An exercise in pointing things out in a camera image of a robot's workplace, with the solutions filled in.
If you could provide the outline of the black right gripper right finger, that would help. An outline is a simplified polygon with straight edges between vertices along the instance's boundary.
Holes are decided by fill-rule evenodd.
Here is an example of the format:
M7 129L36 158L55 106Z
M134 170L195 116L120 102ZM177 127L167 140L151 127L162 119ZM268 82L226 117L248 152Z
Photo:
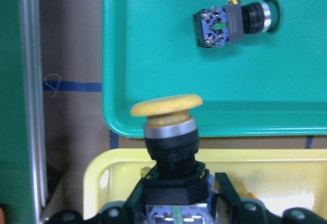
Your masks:
M229 223L326 223L326 219L303 207L293 207L277 216L263 202L254 198L242 199L226 173L215 173L218 198L227 206Z

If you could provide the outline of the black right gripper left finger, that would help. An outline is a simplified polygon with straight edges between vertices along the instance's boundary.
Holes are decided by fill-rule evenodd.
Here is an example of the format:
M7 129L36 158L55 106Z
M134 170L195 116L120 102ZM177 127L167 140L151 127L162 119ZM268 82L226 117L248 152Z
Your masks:
M147 223L142 183L139 180L126 201L108 203L84 223Z

